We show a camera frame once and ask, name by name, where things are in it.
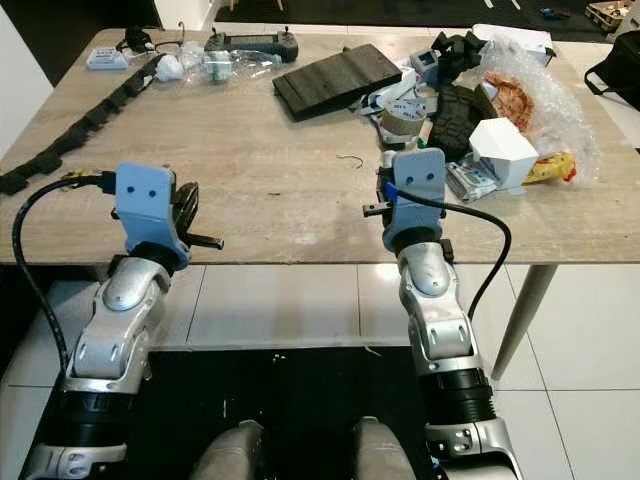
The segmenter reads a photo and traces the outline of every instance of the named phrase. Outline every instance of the plastic bag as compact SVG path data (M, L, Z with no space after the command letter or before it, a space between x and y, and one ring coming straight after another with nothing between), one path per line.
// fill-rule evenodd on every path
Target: plastic bag
M533 100L531 121L523 133L540 158L571 153L576 162L575 182L595 182L601 153L582 107L571 92L512 40L497 38L487 42L480 54L480 65L473 71L476 82L489 72L514 77Z
M281 65L280 55L253 50L206 52L202 61L204 70L211 75L214 83L257 78Z

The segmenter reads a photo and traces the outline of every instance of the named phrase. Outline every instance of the black cable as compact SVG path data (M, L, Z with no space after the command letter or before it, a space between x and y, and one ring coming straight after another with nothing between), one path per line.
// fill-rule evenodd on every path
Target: black cable
M502 246L502 251L500 252L500 256L498 257L493 268L487 275L487 278L485 278L484 282L482 282L482 285L480 285L480 288L476 292L475 297L473 297L473 301L471 302L471 306L469 307L469 313L468 313L469 319L473 319L473 314L476 311L476 307L478 306L478 303L480 302L482 295L484 295L484 292L487 290L487 288L491 284L493 278L496 276L496 274L500 270L500 267L502 267L502 265L504 264L504 261L506 260L507 255L509 254L509 249L511 248L511 230L509 230L509 227L507 226L507 224L504 223L502 220L500 220L498 217L494 217L493 215L483 212L481 210L464 207L462 205L455 205L453 203L429 200L429 199L414 195L412 193L405 192L404 190L400 190L396 186L394 186L393 188L400 197L406 198L407 200L410 200L412 202L419 203L427 207L443 208L445 210L451 210L454 212L464 213L465 215L471 215L472 217L480 218L482 220L486 220L487 222L491 222L494 225L496 225L498 228L500 228L500 230L502 230L502 233L504 234L504 244Z
M51 328L51 333L53 333L53 338L56 342L56 347L58 348L58 358L60 360L60 370L64 375L64 372L67 370L67 365L69 363L69 353L67 352L67 344L64 340L64 334L62 333L62 329L60 328L60 323L56 318L55 313L53 312L53 308L49 304L47 297L40 290L38 284L33 277L29 265L24 258L24 252L22 251L22 224L24 223L24 219L27 216L27 213L33 207L33 205L44 197L47 193L57 190L58 188L68 187L68 186L85 186L85 185L99 185L103 180L103 176L85 176L85 177L75 177L75 178L66 178L63 180L58 180L57 182L50 183L49 185L41 188L36 193L31 195L28 200L20 207L18 213L16 214L16 219L13 222L13 230L11 233L11 241L13 244L13 255L16 257L16 264L18 268L22 271L23 275L27 279L27 282L31 289L36 294L36 298L38 302L42 306L45 316L47 317L47 322L49 322L49 327Z

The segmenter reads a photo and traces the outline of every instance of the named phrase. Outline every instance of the white box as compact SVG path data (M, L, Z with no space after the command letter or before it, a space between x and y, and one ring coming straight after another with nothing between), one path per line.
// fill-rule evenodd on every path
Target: white box
M508 118L482 120L469 137L473 159L498 179L498 190L517 188L538 160L538 152Z
M527 30L524 28L501 27L499 25L487 25L477 23L471 29L473 34L480 40L493 40L494 37L507 37L515 41L527 52L533 55L543 67L556 56L553 51L551 34L538 30Z

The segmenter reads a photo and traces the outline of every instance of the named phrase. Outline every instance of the table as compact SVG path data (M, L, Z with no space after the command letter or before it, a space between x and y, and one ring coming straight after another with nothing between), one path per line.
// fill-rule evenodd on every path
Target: table
M121 30L100 32L0 163L2 171L30 159L72 122L131 75L89 72L91 48L115 45ZM206 32L188 32L204 42ZM156 42L177 39L154 32ZM297 68L373 43L391 59L430 45L432 39L395 36L299 35ZM603 153L600 179L591 188L527 187L474 207L503 219L513 233L510 263L534 265L507 329L497 366L508 362L560 263L640 261L640 159L562 58L553 75L582 104ZM200 183L200 210L192 230L226 241L224 251L193 249L194 263L377 263L391 260L379 219L362 217L375 199L381 152L373 127L346 110L294 123L264 75L226 87L154 83L87 144L64 157L54 175L39 176L28 189L0 197L0 262L13 262L10 224L36 188L75 168L114 169L123 161L168 166L178 182ZM357 155L364 160L339 158ZM447 200L453 201L447 193ZM110 220L113 198L86 188L49 196L24 228L27 259L37 264L106 263L123 252L124 234ZM502 237L485 222L451 214L444 230L461 263L492 263Z

